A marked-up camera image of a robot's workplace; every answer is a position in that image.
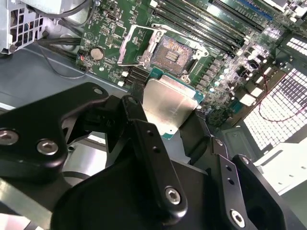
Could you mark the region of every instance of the red wire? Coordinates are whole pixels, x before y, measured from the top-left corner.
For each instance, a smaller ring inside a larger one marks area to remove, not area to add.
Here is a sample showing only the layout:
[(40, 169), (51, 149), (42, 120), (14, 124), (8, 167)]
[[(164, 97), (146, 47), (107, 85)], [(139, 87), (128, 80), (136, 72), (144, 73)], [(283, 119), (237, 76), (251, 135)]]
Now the red wire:
[(270, 119), (268, 119), (268, 118), (265, 118), (265, 117), (262, 115), (260, 109), (261, 109), (262, 100), (263, 100), (264, 98), (266, 98), (266, 96), (269, 94), (269, 89), (268, 89), (268, 82), (267, 82), (266, 75), (264, 74), (263, 69), (262, 69), (261, 66), (260, 66), (260, 70), (261, 70), (261, 72), (262, 72), (262, 75), (263, 75), (263, 78), (264, 78), (264, 84), (265, 84), (265, 96), (264, 96), (264, 97), (260, 100), (260, 102), (259, 102), (259, 114), (260, 114), (260, 116), (262, 117), (262, 119), (264, 119), (264, 120), (266, 120), (266, 121), (270, 121), (270, 122), (277, 122), (277, 123), (278, 123), (278, 122), (284, 122), (284, 121), (287, 121), (287, 120), (289, 120), (289, 119), (291, 119), (291, 118), (297, 116), (298, 114), (300, 114), (301, 112), (303, 112), (303, 111), (307, 108), (307, 105), (306, 105), (306, 106), (304, 106), (301, 110), (299, 110), (298, 112), (296, 112), (293, 116), (288, 117), (288, 118), (286, 118), (286, 119), (284, 119), (284, 120), (277, 120), (277, 121), (276, 121), (276, 120), (270, 120)]

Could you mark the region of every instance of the metal plate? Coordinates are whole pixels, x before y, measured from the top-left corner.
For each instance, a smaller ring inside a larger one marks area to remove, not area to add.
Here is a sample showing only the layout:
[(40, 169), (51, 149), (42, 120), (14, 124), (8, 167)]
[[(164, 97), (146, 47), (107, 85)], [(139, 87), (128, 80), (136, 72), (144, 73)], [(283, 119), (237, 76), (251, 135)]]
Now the metal plate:
[(163, 75), (149, 79), (144, 89), (143, 108), (161, 136), (170, 139), (197, 107), (196, 92)]

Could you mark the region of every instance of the circuit board component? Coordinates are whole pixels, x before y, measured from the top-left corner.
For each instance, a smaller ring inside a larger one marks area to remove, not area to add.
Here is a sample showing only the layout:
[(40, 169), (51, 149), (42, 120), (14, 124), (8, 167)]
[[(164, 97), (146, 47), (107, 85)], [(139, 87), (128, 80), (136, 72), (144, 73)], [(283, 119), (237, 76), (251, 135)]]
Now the circuit board component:
[(166, 69), (175, 75), (183, 72), (193, 56), (193, 50), (167, 36), (163, 36), (154, 53), (151, 64)]

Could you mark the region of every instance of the motherboard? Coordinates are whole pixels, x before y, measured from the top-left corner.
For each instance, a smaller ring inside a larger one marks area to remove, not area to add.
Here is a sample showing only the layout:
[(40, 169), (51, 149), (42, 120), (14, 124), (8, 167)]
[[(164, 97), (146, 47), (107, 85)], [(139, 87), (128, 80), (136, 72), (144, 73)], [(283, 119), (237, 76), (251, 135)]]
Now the motherboard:
[(256, 103), (280, 71), (276, 48), (306, 37), (305, 0), (101, 0), (84, 28), (77, 65), (129, 89), (161, 70), (204, 95), (198, 106), (221, 126)]

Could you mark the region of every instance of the green circuit board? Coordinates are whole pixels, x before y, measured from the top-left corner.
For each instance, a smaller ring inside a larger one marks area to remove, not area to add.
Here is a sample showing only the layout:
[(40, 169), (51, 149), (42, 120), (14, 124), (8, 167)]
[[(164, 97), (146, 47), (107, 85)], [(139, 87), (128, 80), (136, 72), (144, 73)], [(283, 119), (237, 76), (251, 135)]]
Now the green circuit board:
[[(120, 48), (133, 25), (137, 27), (119, 63)], [(172, 43), (181, 50), (191, 49), (193, 55), (165, 51), (162, 42), (157, 42), (150, 64), (140, 64), (155, 25), (167, 28), (160, 38), (167, 41), (166, 46)], [(270, 65), (273, 51), (286, 33), (306, 36), (289, 17), (260, 0), (102, 0), (84, 28), (77, 65), (126, 89), (135, 79), (146, 81), (153, 68), (163, 69), (205, 95), (200, 110), (209, 124), (219, 127), (233, 112), (231, 93), (248, 82), (244, 74), (250, 71), (255, 76), (259, 71), (249, 64), (250, 49)], [(208, 53), (195, 58), (195, 44), (205, 48), (202, 54)], [(95, 48), (103, 53), (102, 59), (92, 57)], [(161, 64), (165, 58), (171, 65)], [(186, 63), (180, 66), (179, 59)], [(240, 68), (246, 71), (243, 75), (238, 74)]]

